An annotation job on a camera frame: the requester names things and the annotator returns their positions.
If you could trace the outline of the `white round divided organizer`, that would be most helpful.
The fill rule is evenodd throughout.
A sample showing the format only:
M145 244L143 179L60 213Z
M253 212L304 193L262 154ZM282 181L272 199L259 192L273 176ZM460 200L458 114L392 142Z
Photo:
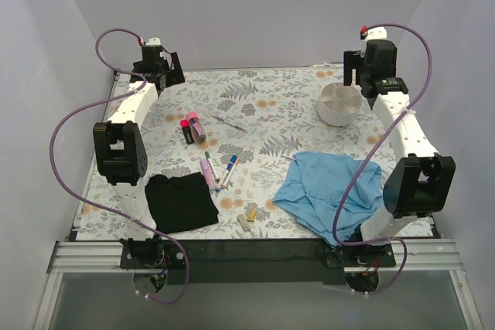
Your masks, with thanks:
M354 85L330 83L321 90L317 112L327 124L343 127L352 124L362 106L363 97Z

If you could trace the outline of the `pink black highlighter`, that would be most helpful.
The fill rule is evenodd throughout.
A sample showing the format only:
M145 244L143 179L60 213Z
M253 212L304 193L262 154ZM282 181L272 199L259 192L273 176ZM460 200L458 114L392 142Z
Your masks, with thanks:
M183 132L183 136L185 138L185 141L188 145L191 145L194 143L194 138L193 138L193 134L192 134L192 131L191 131L191 128L189 126L189 123L187 120L183 119L180 121L180 126L181 126L181 129L182 129L182 132Z

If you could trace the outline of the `light pink highlighter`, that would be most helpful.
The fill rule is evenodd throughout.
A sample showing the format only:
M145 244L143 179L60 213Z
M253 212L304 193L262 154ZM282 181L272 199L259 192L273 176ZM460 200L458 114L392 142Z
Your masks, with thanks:
M200 161L200 168L201 168L201 172L203 174L203 177L205 178L205 181L206 181L207 185L210 188L213 188L214 187L214 184L215 184L215 180L213 178L213 173L210 170L209 162L207 161L206 158L203 158Z

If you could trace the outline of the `blue capped marker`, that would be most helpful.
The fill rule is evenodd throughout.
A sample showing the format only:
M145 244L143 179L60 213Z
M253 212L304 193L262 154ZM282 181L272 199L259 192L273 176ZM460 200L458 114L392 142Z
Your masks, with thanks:
M217 187L215 188L215 190L217 192L219 192L222 189L223 184L224 184L225 180L227 179L227 176L229 175L230 170L232 169L232 167L233 167L234 163L236 162L236 160L237 160L237 156L236 155L233 155L230 158L230 161L227 164L227 167L225 168L222 176L220 177L219 181L217 182Z

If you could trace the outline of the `orange capped marker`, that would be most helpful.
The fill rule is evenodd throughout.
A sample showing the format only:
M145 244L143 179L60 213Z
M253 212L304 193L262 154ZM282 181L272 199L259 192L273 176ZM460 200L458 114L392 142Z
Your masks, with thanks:
M232 176L234 174L234 171L235 171L236 167L238 166L239 162L240 162L240 158L237 158L235 160L234 164L232 165L232 167L231 167L231 169L230 169L227 177L224 180L224 183L222 184L222 188L223 189L226 189L228 187L228 185L230 183L230 180L231 180L231 178L232 178Z

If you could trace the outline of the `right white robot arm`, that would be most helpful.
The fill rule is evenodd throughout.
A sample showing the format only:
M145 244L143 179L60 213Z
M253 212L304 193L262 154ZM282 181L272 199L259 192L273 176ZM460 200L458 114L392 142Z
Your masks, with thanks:
M443 209L456 170L453 158L441 155L418 123L408 88L396 75L397 54L388 39L369 39L363 50L343 54L344 85L360 87L387 129L384 137L397 161L384 184L384 205L360 226L362 240L350 246L351 260L363 267L407 223Z

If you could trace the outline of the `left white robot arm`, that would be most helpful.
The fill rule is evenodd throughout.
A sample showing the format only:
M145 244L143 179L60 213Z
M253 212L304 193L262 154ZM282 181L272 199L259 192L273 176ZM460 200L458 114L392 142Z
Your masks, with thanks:
M104 176L120 199L124 214L131 217L128 235L121 241L128 258L149 268L164 268L163 244L139 222L156 229L145 195L144 177L148 156L140 128L152 105L166 87L185 81L178 55L171 53L176 64L166 60L168 52L160 39L152 38L142 46L142 59L133 65L126 97L106 122L93 128L97 170Z

